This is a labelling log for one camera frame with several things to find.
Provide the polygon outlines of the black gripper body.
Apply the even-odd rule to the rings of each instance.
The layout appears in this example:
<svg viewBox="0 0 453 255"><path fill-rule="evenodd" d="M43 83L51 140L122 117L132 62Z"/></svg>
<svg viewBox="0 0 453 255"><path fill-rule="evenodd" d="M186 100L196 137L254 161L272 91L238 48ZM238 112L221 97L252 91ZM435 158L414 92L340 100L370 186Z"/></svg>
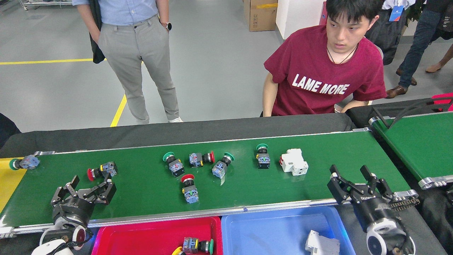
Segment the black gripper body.
<svg viewBox="0 0 453 255"><path fill-rule="evenodd" d="M89 203L79 197L68 197L63 203L53 207L53 223L56 225L58 219L64 219L66 217L72 221L78 221L78 225L87 227L94 207L95 203Z"/></svg>
<svg viewBox="0 0 453 255"><path fill-rule="evenodd" d="M359 190L364 193L361 194L351 189L350 197L354 213L363 231L367 231L367 228L374 222L384 218L393 218L393 210L378 192L370 194L364 186L359 186Z"/></svg>

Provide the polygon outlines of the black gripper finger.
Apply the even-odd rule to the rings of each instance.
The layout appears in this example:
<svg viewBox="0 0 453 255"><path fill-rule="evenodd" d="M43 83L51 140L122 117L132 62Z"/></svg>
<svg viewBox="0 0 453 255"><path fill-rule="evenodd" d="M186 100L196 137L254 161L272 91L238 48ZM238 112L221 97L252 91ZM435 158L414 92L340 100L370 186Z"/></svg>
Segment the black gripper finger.
<svg viewBox="0 0 453 255"><path fill-rule="evenodd" d="M69 198L76 198L78 197L78 192L76 191L76 187L79 183L80 179L76 175L74 178L66 183L65 185L58 187L57 190L55 191L55 194L53 195L51 199L51 205L56 206L58 204L61 204L65 201L65 197L69 195Z"/></svg>
<svg viewBox="0 0 453 255"><path fill-rule="evenodd" d="M116 192L115 183L111 180L110 173L100 183L91 189L81 189L78 191L78 197L89 203L102 203L108 205Z"/></svg>
<svg viewBox="0 0 453 255"><path fill-rule="evenodd" d="M358 199L352 195L352 191L358 192L357 185L343 178L335 164L330 167L331 177L327 184L331 194L338 204L342 204L348 197L352 202L358 204Z"/></svg>
<svg viewBox="0 0 453 255"><path fill-rule="evenodd" d="M366 165L360 169L361 174L367 181L366 184L360 188L362 195L360 202L382 202L384 198L392 199L392 191L384 178L378 178L374 173L369 171Z"/></svg>

